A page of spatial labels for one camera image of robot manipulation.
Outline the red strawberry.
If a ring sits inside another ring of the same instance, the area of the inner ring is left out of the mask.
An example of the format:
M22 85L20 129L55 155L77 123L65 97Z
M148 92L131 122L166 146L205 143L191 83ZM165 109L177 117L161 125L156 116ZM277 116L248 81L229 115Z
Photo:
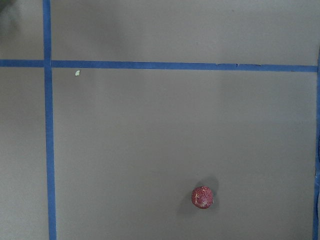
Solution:
M192 190L191 202L199 209L208 209L214 203L214 195L208 186L198 186Z

